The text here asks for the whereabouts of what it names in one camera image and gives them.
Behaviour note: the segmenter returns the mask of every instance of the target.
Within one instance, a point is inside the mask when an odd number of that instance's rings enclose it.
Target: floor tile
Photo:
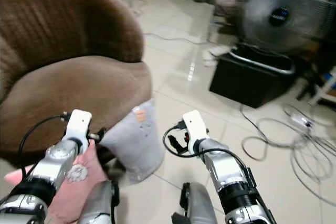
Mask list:
[[[142,60],[150,68],[154,91],[159,89],[181,61],[180,58],[174,55],[167,54],[149,46],[145,46]]]
[[[160,137],[167,129],[181,120],[184,113],[195,109],[159,93],[155,94],[155,103]],[[220,139],[226,122],[207,113],[201,112],[201,115],[209,128],[210,136]],[[172,135],[182,146],[186,145],[183,140],[184,131],[174,131]],[[168,152],[165,154],[163,164],[155,174],[180,188],[185,182],[199,182],[204,185],[209,177],[208,171],[200,159],[180,158]]]
[[[322,105],[316,105],[312,108],[311,114],[318,135],[333,138],[336,142],[336,111]]]
[[[271,209],[278,223],[320,223],[319,200],[308,192],[296,179],[290,165],[289,152],[276,148],[269,148],[267,159],[257,162],[243,153],[240,142],[251,132],[229,123],[222,142],[227,144],[253,172],[258,190],[267,206]],[[258,152],[261,146],[255,144],[250,148]],[[307,162],[316,168],[316,161],[307,158]],[[318,191],[317,184],[300,176],[313,190]],[[220,208],[217,193],[211,188],[211,180],[207,188],[214,202],[215,208]]]
[[[185,58],[188,55],[192,54],[194,52],[195,45],[185,40],[169,40],[169,39],[186,38],[196,43],[200,41],[199,37],[189,36],[184,31],[166,26],[159,26],[158,28],[154,29],[152,33],[159,35],[163,38],[167,38],[168,40],[153,35],[145,35],[146,45],[179,56],[181,58]]]
[[[123,2],[134,13],[144,33],[152,32],[180,10],[174,0],[123,0]]]
[[[151,4],[160,7],[165,11],[186,11],[191,10],[192,6],[199,8],[199,6],[195,5],[195,2],[192,0],[151,0]]]
[[[6,174],[16,170],[7,161],[0,159],[0,199],[5,197],[13,189],[13,185],[5,181],[4,177]]]
[[[188,4],[181,7],[181,12],[194,17],[203,17],[204,22],[210,21],[210,17],[214,11],[214,5],[207,3],[198,3],[193,0],[188,0]]]
[[[333,144],[334,148],[336,148],[336,141],[331,140],[328,137],[324,137],[325,140],[328,140],[331,144]],[[326,176],[325,179],[321,181],[321,189],[318,192],[323,198],[325,198],[328,201],[331,201],[334,206],[321,201],[321,207],[322,207],[322,220],[323,224],[333,223],[336,218],[336,191],[335,191],[335,182],[336,182],[336,152],[333,152],[334,155],[324,151],[324,154],[328,157],[328,159],[331,162],[328,162],[325,156],[318,155],[319,160],[321,161],[321,166],[319,166],[319,175],[323,176],[330,171],[330,176]]]
[[[171,215],[181,211],[180,193],[155,175],[136,185],[121,185],[118,223],[171,224]]]
[[[257,123],[257,121],[259,121],[260,119],[264,119],[264,118],[272,118],[272,119],[276,119],[276,120],[280,120],[284,123],[287,124],[291,124],[289,121],[289,116],[285,114],[285,112],[283,111],[283,106],[285,104],[290,104],[294,107],[296,107],[297,109],[299,109],[300,111],[302,111],[303,113],[309,115],[310,111],[311,111],[311,106],[306,102],[306,101],[298,101],[295,98],[295,91],[296,91],[296,85],[293,86],[292,89],[290,89],[287,93],[285,93],[284,95],[262,105],[261,107],[258,107],[256,109],[251,108],[249,106],[244,106],[243,108],[243,112],[244,114],[251,119],[254,123]],[[295,112],[296,114],[298,114],[297,111],[286,107],[286,110],[288,110],[288,112],[293,113]],[[234,107],[233,112],[231,114],[230,117],[230,121],[241,126],[244,127],[248,130],[255,130],[254,126],[249,123],[240,113],[239,111],[239,106]],[[277,134],[272,134],[272,132],[274,132],[274,128],[277,128],[279,126],[279,124],[277,123],[271,123],[268,125],[263,124],[263,129],[269,128],[269,134],[270,135],[275,135],[275,137],[277,137]]]
[[[216,215],[216,219],[217,219],[217,224],[224,223],[225,216],[224,216],[223,212],[215,209],[215,215]]]
[[[209,47],[212,45],[194,47],[159,91],[199,110],[228,119],[238,103],[208,90],[215,67],[204,66],[202,54]]]
[[[164,25],[178,30],[186,31],[189,35],[194,37],[205,37],[211,13],[206,13],[203,10],[200,14],[194,15],[178,12],[169,19]]]

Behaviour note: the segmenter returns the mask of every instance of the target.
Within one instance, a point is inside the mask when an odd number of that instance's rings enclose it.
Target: black storage box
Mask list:
[[[220,56],[211,92],[257,108],[285,93],[295,80],[295,71],[271,70],[272,66],[258,66],[257,61],[241,60],[232,52]]]

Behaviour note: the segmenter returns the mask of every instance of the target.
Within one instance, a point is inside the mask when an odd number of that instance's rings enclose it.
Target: pink pillow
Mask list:
[[[21,178],[21,170],[5,176],[5,180],[13,185],[17,185]],[[107,178],[98,162],[96,146],[90,140],[89,148],[75,159],[72,169],[51,202],[48,213],[53,223],[68,224],[76,221],[94,185],[105,180]]]

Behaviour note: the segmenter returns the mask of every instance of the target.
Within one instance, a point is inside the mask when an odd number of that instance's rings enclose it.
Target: electric fan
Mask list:
[[[276,71],[293,72],[288,56],[326,35],[334,16],[332,2],[248,0],[240,19],[242,43],[233,48],[231,55]]]
[[[297,77],[294,55],[331,28],[333,1],[247,0],[239,43],[219,57],[209,90],[253,108],[285,93]]]

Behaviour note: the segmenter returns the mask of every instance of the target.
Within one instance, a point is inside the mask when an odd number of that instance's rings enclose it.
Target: brown armchair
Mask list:
[[[0,157],[12,164],[23,135],[44,118],[90,111],[96,132],[151,98],[141,29],[120,0],[1,0],[0,10]],[[63,131],[57,121],[34,131],[24,164]]]

